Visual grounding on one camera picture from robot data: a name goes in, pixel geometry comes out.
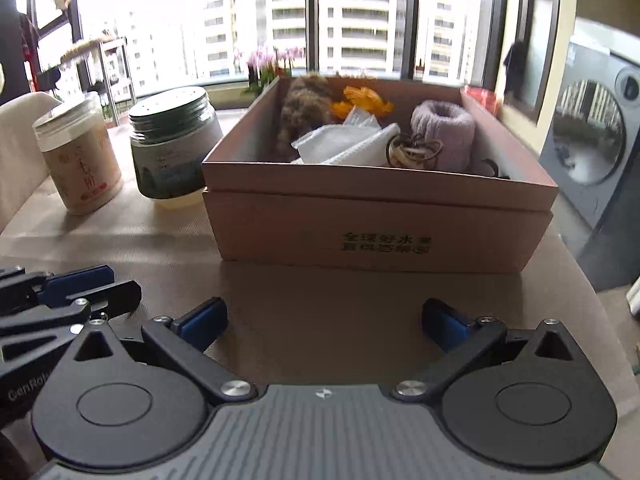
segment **plastic jar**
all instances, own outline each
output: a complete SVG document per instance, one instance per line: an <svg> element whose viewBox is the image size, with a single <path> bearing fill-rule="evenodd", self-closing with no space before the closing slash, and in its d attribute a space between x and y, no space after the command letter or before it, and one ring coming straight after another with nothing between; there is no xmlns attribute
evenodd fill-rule
<svg viewBox="0 0 640 480"><path fill-rule="evenodd" d="M222 138L204 88L162 92L129 110L131 153L140 193L169 199L205 186L202 161Z"/></svg>
<svg viewBox="0 0 640 480"><path fill-rule="evenodd" d="M96 92L56 106L33 123L33 131L71 214L94 211L122 189L122 174Z"/></svg>

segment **cardboard box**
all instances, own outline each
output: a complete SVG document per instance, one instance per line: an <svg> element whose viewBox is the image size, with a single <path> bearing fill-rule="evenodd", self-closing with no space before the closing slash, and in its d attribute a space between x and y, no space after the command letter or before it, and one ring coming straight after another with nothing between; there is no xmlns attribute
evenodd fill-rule
<svg viewBox="0 0 640 480"><path fill-rule="evenodd" d="M205 204L221 256L273 264L436 272L518 272L551 221L558 188L489 112L460 89L329 78L334 98L368 86L395 104L386 123L410 128L427 99L476 121L473 160L510 180L436 171L265 162L290 79L274 81L203 161Z"/></svg>

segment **washing machine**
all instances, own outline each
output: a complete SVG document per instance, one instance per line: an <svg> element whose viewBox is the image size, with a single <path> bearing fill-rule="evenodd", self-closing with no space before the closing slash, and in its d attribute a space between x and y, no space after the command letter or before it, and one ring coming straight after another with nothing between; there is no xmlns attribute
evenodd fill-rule
<svg viewBox="0 0 640 480"><path fill-rule="evenodd" d="M540 163L577 212L559 222L568 247L606 290L640 275L640 65L625 55L640 40L587 25L596 34L572 37Z"/></svg>

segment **brown tablecloth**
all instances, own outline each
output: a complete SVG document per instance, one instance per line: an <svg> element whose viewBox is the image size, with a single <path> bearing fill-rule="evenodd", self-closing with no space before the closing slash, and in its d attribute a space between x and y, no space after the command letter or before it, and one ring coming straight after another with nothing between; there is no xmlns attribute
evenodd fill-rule
<svg viewBox="0 0 640 480"><path fill-rule="evenodd" d="M221 112L224 131L238 113ZM469 317L496 316L511 327L561 319L611 392L618 430L603 464L640 477L634 437L640 394L620 342L590 284L552 228L520 275L369 272L222 262L200 200L167 209L140 195L129 127L111 131L123 191L97 212L66 214L47 179L0 235L0 266L62 272L109 264L137 280L143 301L129 320L179 316L211 296L230 309L230 327L209 351L257 382L388 383L440 356L420 329L426 298Z"/></svg>

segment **jar label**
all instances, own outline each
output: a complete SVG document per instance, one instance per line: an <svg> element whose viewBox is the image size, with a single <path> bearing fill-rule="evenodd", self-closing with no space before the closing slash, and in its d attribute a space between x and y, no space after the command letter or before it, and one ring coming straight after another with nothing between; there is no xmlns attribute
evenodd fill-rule
<svg viewBox="0 0 640 480"><path fill-rule="evenodd" d="M222 138L216 119L178 139L161 144L131 141L140 193L149 198L175 198L205 186L202 161Z"/></svg>
<svg viewBox="0 0 640 480"><path fill-rule="evenodd" d="M114 188L122 174L104 123L42 155L71 213L98 209L117 192Z"/></svg>

